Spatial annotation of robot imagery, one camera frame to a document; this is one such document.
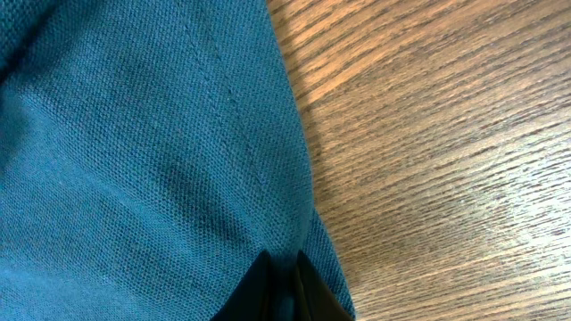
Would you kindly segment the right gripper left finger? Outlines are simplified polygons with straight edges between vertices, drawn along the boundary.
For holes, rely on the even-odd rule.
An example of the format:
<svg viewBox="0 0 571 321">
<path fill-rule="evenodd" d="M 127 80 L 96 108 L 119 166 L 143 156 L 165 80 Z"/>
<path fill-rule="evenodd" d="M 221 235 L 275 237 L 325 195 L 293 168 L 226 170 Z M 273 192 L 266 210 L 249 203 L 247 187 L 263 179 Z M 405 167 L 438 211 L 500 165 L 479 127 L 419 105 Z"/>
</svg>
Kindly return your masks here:
<svg viewBox="0 0 571 321">
<path fill-rule="evenodd" d="M 269 254 L 263 251 L 211 321 L 270 321 Z"/>
</svg>

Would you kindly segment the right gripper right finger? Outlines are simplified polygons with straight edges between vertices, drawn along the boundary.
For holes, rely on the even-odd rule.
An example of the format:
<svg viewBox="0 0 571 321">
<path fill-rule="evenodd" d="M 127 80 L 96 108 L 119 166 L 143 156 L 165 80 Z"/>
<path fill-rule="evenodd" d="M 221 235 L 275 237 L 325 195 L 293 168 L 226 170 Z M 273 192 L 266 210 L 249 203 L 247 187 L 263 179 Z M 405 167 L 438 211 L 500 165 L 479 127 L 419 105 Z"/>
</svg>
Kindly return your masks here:
<svg viewBox="0 0 571 321">
<path fill-rule="evenodd" d="M 296 321 L 352 321 L 309 258 L 300 251 L 294 271 Z"/>
</svg>

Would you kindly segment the blue polo shirt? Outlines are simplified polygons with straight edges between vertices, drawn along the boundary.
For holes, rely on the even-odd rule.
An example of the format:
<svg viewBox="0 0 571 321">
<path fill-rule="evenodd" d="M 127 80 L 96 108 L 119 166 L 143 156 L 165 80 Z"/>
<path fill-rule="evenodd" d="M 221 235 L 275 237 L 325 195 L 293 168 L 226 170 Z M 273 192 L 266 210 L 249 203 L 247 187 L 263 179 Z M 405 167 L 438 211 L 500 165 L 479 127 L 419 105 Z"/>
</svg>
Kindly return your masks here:
<svg viewBox="0 0 571 321">
<path fill-rule="evenodd" d="M 263 251 L 355 317 L 264 2 L 2 2 L 2 319 L 211 320 Z"/>
</svg>

